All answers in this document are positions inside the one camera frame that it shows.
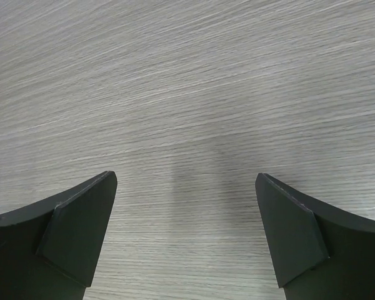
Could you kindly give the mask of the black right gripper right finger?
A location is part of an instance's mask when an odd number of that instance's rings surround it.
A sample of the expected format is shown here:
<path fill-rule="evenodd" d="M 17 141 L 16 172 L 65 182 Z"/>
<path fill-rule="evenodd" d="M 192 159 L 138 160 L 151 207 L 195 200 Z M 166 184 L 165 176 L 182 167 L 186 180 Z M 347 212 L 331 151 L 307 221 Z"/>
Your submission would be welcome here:
<path fill-rule="evenodd" d="M 256 196 L 286 299 L 375 299 L 375 220 L 308 196 L 266 173 Z"/>

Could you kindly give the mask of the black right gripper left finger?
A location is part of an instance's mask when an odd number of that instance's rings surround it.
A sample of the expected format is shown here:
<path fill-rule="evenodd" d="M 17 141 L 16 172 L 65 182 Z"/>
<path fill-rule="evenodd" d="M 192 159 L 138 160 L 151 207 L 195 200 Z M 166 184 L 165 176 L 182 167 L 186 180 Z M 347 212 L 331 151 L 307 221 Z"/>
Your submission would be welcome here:
<path fill-rule="evenodd" d="M 82 299 L 91 287 L 114 204 L 105 171 L 0 214 L 0 299 Z"/>

